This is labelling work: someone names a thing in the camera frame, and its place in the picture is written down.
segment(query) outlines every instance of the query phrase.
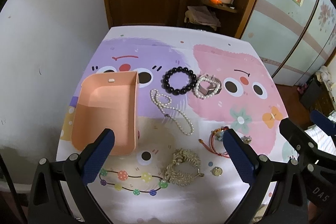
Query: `orange butterfly print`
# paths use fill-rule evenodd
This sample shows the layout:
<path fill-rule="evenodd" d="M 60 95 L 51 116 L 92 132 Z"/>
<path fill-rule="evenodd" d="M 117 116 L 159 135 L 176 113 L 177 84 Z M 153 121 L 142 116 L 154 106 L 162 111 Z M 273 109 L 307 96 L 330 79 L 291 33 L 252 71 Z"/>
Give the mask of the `orange butterfly print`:
<path fill-rule="evenodd" d="M 283 118 L 284 118 L 283 115 L 275 106 L 271 108 L 271 113 L 265 113 L 262 116 L 262 120 L 264 121 L 264 123 L 266 123 L 267 127 L 270 129 L 274 126 L 275 120 L 281 121 Z"/>

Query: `colorful dot garland print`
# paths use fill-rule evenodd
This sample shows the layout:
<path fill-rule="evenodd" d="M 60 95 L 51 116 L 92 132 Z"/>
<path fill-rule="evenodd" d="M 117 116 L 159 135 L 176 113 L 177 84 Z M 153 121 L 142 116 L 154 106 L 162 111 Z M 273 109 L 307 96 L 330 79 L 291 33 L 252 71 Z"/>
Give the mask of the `colorful dot garland print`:
<path fill-rule="evenodd" d="M 165 182 L 159 182 L 159 187 L 161 187 L 162 189 L 165 189 L 165 188 L 167 188 L 168 187 L 168 182 L 167 181 L 165 181 Z"/>
<path fill-rule="evenodd" d="M 120 180 L 127 180 L 128 179 L 128 174 L 126 171 L 119 171 L 118 172 L 118 179 Z"/>
<path fill-rule="evenodd" d="M 140 191 L 139 191 L 139 189 L 134 189 L 134 190 L 133 190 L 133 194 L 134 194 L 134 195 L 140 195 Z"/>
<path fill-rule="evenodd" d="M 149 191 L 149 194 L 150 194 L 151 196 L 155 196 L 155 195 L 156 195 L 156 190 L 154 190 L 154 189 L 150 190 L 150 191 Z"/>
<path fill-rule="evenodd" d="M 143 182 L 150 182 L 152 180 L 152 175 L 150 173 L 142 173 L 141 179 Z"/>
<path fill-rule="evenodd" d="M 118 179 L 121 180 L 121 181 L 125 181 L 128 178 L 140 178 L 143 182 L 149 183 L 153 180 L 153 178 L 158 178 L 158 179 L 160 179 L 159 188 L 158 189 L 152 189 L 150 191 L 141 191 L 139 189 L 134 189 L 134 190 L 133 189 L 128 189 L 126 187 L 123 187 L 120 183 L 109 183 L 105 179 L 102 179 L 102 177 L 106 177 L 108 175 L 108 173 L 117 174 Z M 117 171 L 112 171 L 112 170 L 106 170 L 104 168 L 102 168 L 100 170 L 99 179 L 100 179 L 100 184 L 102 186 L 106 186 L 108 184 L 113 185 L 114 188 L 117 191 L 121 191 L 122 189 L 125 189 L 125 190 L 128 190 L 128 191 L 132 192 L 134 195 L 140 195 L 140 193 L 149 193 L 151 196 L 155 196 L 157 194 L 158 190 L 165 189 L 169 185 L 169 183 L 166 180 L 164 180 L 162 177 L 153 176 L 153 175 L 151 175 L 150 173 L 147 173 L 147 172 L 142 173 L 141 176 L 130 176 L 130 175 L 127 174 L 127 172 L 125 170 L 121 170 L 121 171 L 117 172 Z"/>

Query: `cartoon flower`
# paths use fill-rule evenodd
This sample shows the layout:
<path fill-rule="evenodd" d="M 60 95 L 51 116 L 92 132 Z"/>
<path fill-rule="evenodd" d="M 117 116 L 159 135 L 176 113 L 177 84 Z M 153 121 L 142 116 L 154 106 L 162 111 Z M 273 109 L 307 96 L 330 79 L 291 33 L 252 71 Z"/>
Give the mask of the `cartoon flower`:
<path fill-rule="evenodd" d="M 119 171 L 118 172 L 118 179 L 120 180 L 127 180 L 128 179 L 128 174 L 126 171 Z"/>
<path fill-rule="evenodd" d="M 329 7 L 329 5 L 327 5 L 323 2 L 320 8 L 321 8 L 321 11 L 320 11 L 320 16 L 319 16 L 319 20 L 320 20 L 319 25 L 321 25 L 320 31 L 322 31 L 322 28 L 324 27 L 324 24 L 330 18 L 331 7 Z"/>
<path fill-rule="evenodd" d="M 230 114 L 235 119 L 234 122 L 231 123 L 231 128 L 236 131 L 241 129 L 243 134 L 248 134 L 249 127 L 247 124 L 252 122 L 252 118 L 246 114 L 245 109 L 242 108 L 240 112 L 235 112 L 233 109 L 230 109 Z"/>
<path fill-rule="evenodd" d="M 120 183 L 116 183 L 116 184 L 114 185 L 114 188 L 115 188 L 117 191 L 121 191 L 123 187 L 121 186 Z"/>
<path fill-rule="evenodd" d="M 152 180 L 152 175 L 150 173 L 142 173 L 141 179 L 145 183 L 149 183 Z"/>
<path fill-rule="evenodd" d="M 336 26 L 334 26 L 334 29 L 331 32 L 330 38 L 328 39 L 328 41 L 329 41 L 328 45 L 330 45 L 330 42 L 331 42 L 331 40 L 333 40 L 335 35 L 336 35 Z"/>
<path fill-rule="evenodd" d="M 107 171 L 106 171 L 104 168 L 102 168 L 102 169 L 100 170 L 100 174 L 101 174 L 103 177 L 106 177 L 106 176 L 107 176 Z"/>
<path fill-rule="evenodd" d="M 140 191 L 139 191 L 139 189 L 134 189 L 134 190 L 133 190 L 133 194 L 134 194 L 134 195 L 140 195 Z"/>

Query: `pearl necklace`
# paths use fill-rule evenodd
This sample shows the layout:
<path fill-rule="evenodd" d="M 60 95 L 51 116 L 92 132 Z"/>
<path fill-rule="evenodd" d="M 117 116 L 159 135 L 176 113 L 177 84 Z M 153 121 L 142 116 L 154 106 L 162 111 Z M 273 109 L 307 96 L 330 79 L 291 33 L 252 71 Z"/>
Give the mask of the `pearl necklace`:
<path fill-rule="evenodd" d="M 159 100 L 159 97 L 166 98 L 168 100 L 168 102 L 167 103 L 161 103 L 160 100 Z M 160 109 L 160 111 L 162 112 L 162 114 L 165 117 L 168 117 L 168 118 L 172 119 L 176 123 L 177 127 L 179 128 L 179 130 L 181 130 L 181 132 L 183 134 L 185 134 L 185 135 L 191 135 L 192 133 L 194 133 L 194 126 L 191 123 L 191 121 L 188 119 L 187 115 L 185 115 L 184 112 L 182 112 L 178 108 L 169 106 L 170 103 L 171 103 L 171 98 L 168 95 L 159 93 L 159 91 L 157 89 L 152 89 L 151 90 L 151 100 Z M 176 110 L 178 113 L 180 113 L 183 116 L 183 118 L 187 121 L 187 123 L 189 124 L 189 126 L 190 126 L 190 132 L 189 133 L 185 132 L 182 129 L 181 125 L 176 121 L 176 119 L 174 117 L 171 117 L 169 114 L 167 114 L 167 113 L 164 112 L 164 108 L 171 109 L 171 110 Z"/>
<path fill-rule="evenodd" d="M 203 94 L 199 93 L 200 83 L 203 82 L 203 81 L 204 82 L 208 82 L 210 84 L 215 84 L 216 85 L 216 87 L 215 87 L 215 89 L 213 90 L 212 93 L 210 93 L 208 95 L 203 95 Z M 196 83 L 196 86 L 194 88 L 194 92 L 195 92 L 195 95 L 196 95 L 197 98 L 207 99 L 207 98 L 212 97 L 213 95 L 215 95 L 219 91 L 220 88 L 221 88 L 221 83 L 219 83 L 218 81 L 212 80 L 209 77 L 209 75 L 203 74 L 203 75 L 201 75 L 199 77 L 199 79 L 198 79 L 198 81 Z"/>

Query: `gold bracelet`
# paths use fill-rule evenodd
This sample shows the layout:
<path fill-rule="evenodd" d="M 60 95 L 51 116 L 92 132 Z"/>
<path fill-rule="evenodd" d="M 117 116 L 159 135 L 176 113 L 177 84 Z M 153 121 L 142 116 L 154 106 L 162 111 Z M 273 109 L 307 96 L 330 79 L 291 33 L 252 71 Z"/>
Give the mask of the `gold bracelet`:
<path fill-rule="evenodd" d="M 188 162 L 194 168 L 197 168 L 197 175 L 183 173 L 176 171 L 174 168 L 180 163 Z M 173 153 L 173 161 L 166 167 L 164 172 L 165 179 L 172 184 L 185 186 L 191 184 L 196 177 L 204 177 L 203 173 L 200 173 L 201 160 L 198 155 L 190 149 L 176 149 Z"/>

